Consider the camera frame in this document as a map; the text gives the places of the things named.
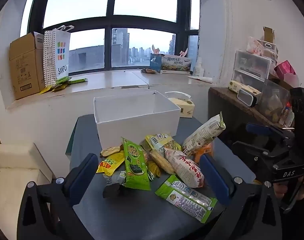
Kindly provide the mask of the green white biscuit packet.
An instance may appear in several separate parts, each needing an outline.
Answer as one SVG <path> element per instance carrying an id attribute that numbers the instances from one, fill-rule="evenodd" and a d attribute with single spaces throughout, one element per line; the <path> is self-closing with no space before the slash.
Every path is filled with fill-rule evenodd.
<path id="1" fill-rule="evenodd" d="M 212 213 L 216 198 L 209 198 L 191 189 L 176 175 L 171 175 L 155 194 L 204 224 Z"/>

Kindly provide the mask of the black foil snack packet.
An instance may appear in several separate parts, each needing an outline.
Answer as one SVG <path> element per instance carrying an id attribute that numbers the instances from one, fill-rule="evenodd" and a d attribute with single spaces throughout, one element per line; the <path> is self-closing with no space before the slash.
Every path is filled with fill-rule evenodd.
<path id="1" fill-rule="evenodd" d="M 125 187 L 126 172 L 116 171 L 111 176 L 103 175 L 106 180 L 106 186 L 103 189 L 103 198 L 124 197 L 129 193 Z"/>

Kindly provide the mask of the white red-lettered snack bag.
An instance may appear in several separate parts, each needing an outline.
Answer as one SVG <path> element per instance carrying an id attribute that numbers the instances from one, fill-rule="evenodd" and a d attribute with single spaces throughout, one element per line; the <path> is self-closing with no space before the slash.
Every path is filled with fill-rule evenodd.
<path id="1" fill-rule="evenodd" d="M 172 165 L 175 173 L 190 188 L 204 186 L 204 175 L 200 167 L 181 151 L 165 148 L 164 156 Z"/>

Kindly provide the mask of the yellow snack bag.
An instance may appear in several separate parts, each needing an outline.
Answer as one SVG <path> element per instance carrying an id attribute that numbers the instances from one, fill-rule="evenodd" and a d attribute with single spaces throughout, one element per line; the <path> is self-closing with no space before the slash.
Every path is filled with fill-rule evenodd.
<path id="1" fill-rule="evenodd" d="M 96 173 L 104 173 L 106 176 L 112 176 L 123 162 L 124 151 L 114 153 L 99 163 Z"/>

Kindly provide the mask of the orange snack pack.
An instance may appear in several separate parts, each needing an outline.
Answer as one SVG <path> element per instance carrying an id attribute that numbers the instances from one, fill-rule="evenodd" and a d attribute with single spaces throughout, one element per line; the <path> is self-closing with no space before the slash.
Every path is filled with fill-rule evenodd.
<path id="1" fill-rule="evenodd" d="M 213 157 L 213 144 L 211 142 L 207 145 L 202 146 L 198 150 L 196 150 L 196 153 L 194 155 L 194 161 L 197 164 L 199 164 L 201 156 L 203 156 L 205 154 L 210 155 L 211 157 Z"/>

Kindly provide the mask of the cream seaweed snack bag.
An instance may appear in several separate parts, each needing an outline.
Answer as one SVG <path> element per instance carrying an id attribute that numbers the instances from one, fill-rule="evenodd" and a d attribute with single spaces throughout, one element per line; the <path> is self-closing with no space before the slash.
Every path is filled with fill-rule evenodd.
<path id="1" fill-rule="evenodd" d="M 207 122 L 196 129 L 182 144 L 182 152 L 188 157 L 196 151 L 212 142 L 218 135 L 226 129 L 223 114 L 210 118 Z"/>

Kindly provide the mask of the brown patterned cookie packet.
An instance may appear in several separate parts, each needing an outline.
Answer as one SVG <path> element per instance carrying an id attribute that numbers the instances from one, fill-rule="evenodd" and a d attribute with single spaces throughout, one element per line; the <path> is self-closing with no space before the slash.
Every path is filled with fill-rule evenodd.
<path id="1" fill-rule="evenodd" d="M 106 158 L 106 157 L 108 157 L 112 154 L 118 153 L 120 151 L 121 151 L 120 146 L 113 146 L 113 147 L 110 147 L 110 148 L 106 148 L 106 149 L 104 149 L 100 152 L 100 157 L 101 158 Z"/>

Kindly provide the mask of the long green snack packet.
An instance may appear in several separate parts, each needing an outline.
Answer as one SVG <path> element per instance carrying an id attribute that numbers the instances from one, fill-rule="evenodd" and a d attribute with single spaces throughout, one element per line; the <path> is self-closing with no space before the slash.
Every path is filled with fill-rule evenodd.
<path id="1" fill-rule="evenodd" d="M 130 189 L 150 191 L 148 169 L 141 146 L 122 138 L 126 180 L 124 186 Z"/>

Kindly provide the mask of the small olive green packet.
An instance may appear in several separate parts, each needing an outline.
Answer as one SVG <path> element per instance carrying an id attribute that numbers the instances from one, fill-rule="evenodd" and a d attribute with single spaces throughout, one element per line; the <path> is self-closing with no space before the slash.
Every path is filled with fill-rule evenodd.
<path id="1" fill-rule="evenodd" d="M 153 160 L 147 161 L 148 176 L 150 180 L 161 177 L 161 171 Z"/>

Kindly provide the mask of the white cardboard storage box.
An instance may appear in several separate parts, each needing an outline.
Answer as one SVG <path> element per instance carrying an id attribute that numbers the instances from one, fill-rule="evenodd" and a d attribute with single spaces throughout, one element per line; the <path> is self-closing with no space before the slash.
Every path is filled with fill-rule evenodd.
<path id="1" fill-rule="evenodd" d="M 102 149 L 121 144 L 122 138 L 136 144 L 146 135 L 175 136 L 181 108 L 156 90 L 96 97 L 93 113 Z"/>

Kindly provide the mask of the round cracker packet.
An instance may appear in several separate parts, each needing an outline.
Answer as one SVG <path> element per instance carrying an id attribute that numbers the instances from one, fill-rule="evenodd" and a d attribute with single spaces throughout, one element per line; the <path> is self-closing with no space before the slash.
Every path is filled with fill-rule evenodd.
<path id="1" fill-rule="evenodd" d="M 158 165 L 158 167 L 162 168 L 168 174 L 175 174 L 175 170 L 173 169 L 172 165 L 163 157 L 157 150 L 151 150 L 150 156 Z"/>

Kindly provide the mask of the cream leather sofa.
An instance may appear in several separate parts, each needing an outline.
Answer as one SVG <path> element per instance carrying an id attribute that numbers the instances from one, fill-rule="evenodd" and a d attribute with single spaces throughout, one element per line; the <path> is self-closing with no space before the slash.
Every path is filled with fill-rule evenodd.
<path id="1" fill-rule="evenodd" d="M 52 181 L 53 173 L 32 142 L 0 144 L 0 229 L 16 239 L 17 220 L 26 185 Z"/>

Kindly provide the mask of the white black alarm clock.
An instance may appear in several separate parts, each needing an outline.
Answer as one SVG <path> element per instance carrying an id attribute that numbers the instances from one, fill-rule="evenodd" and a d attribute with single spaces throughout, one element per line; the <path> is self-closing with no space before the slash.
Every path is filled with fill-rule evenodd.
<path id="1" fill-rule="evenodd" d="M 237 98 L 247 107 L 254 107 L 257 103 L 257 97 L 243 89 L 238 91 Z"/>

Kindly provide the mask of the dark wooden side shelf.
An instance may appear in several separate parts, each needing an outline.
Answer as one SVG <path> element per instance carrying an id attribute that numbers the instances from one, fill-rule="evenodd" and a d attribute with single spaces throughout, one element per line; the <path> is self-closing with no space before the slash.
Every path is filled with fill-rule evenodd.
<path id="1" fill-rule="evenodd" d="M 219 139 L 235 155 L 245 151 L 244 146 L 235 144 L 238 141 L 266 148 L 269 152 L 285 145 L 283 139 L 275 134 L 256 135 L 254 132 L 248 132 L 247 124 L 276 128 L 279 126 L 260 114 L 255 107 L 247 107 L 228 88 L 211 87 L 208 91 L 208 117 L 211 118 L 219 113 L 222 114 L 226 125 L 226 129 L 219 135 Z"/>

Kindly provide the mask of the pink gift box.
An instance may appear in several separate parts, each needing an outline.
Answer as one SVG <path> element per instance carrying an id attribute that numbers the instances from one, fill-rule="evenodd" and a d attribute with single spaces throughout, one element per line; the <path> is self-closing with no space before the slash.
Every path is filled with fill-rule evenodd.
<path id="1" fill-rule="evenodd" d="M 286 82 L 291 87 L 296 88 L 300 86 L 299 78 L 288 60 L 278 64 L 274 68 L 274 71 L 281 80 Z"/>

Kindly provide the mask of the clear plastic drawer unit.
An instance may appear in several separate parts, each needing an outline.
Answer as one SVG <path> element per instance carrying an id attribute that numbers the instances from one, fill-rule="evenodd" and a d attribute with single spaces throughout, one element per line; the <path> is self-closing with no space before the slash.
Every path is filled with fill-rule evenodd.
<path id="1" fill-rule="evenodd" d="M 232 80 L 262 91 L 274 66 L 269 58 L 236 50 Z"/>

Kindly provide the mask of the yellow tissue pack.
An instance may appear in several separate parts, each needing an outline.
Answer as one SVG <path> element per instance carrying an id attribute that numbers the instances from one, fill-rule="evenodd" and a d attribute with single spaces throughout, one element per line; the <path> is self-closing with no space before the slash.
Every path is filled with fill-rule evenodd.
<path id="1" fill-rule="evenodd" d="M 189 94 L 180 91 L 171 91 L 164 93 L 166 97 L 180 109 L 181 118 L 192 118 L 194 113 L 195 104 Z"/>

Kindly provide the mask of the white bottle on sill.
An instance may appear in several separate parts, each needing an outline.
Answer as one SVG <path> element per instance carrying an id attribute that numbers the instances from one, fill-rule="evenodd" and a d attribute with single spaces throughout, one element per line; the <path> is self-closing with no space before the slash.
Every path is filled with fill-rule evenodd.
<path id="1" fill-rule="evenodd" d="M 193 76 L 203 77 L 204 76 L 204 68 L 202 67 L 202 58 L 198 57 L 193 69 Z"/>

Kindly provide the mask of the green snack packets on sill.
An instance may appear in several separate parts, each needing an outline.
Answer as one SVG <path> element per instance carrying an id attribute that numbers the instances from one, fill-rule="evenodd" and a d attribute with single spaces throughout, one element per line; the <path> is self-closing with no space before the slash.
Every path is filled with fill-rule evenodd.
<path id="1" fill-rule="evenodd" d="M 87 78 L 82 78 L 82 79 L 73 79 L 72 77 L 63 77 L 57 81 L 55 85 L 52 86 L 47 86 L 43 90 L 39 92 L 39 94 L 45 94 L 47 92 L 58 92 L 61 90 L 64 90 L 66 87 L 74 84 L 79 84 L 79 83 L 84 83 L 87 82 Z"/>

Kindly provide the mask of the printed long box on sill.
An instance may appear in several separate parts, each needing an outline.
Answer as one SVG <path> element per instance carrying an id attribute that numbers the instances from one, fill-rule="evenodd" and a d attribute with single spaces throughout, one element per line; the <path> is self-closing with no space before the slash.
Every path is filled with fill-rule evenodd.
<path id="1" fill-rule="evenodd" d="M 188 75 L 191 71 L 192 59 L 175 55 L 163 55 L 161 59 L 161 74 Z"/>

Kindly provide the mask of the brown cardboard box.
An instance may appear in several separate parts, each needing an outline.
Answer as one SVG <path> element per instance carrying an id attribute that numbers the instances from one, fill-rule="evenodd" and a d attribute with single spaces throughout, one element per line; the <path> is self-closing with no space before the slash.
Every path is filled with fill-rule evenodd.
<path id="1" fill-rule="evenodd" d="M 16 100 L 45 88 L 43 70 L 44 35 L 33 32 L 10 44 L 9 64 Z"/>

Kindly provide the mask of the blue small box on sill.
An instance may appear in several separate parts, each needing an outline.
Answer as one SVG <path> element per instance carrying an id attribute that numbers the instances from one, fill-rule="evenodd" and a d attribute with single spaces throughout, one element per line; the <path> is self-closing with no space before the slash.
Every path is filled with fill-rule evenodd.
<path id="1" fill-rule="evenodd" d="M 162 65 L 162 54 L 151 53 L 149 68 L 159 73 L 161 71 L 161 65 Z"/>

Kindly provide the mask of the white SANFU paper bag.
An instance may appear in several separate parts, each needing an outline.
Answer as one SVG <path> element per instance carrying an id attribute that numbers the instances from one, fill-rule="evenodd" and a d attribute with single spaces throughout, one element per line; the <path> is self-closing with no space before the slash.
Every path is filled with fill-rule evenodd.
<path id="1" fill-rule="evenodd" d="M 73 25 L 62 25 L 45 31 L 43 42 L 43 70 L 45 86 L 53 86 L 58 80 L 67 77 L 70 47 L 70 31 Z"/>

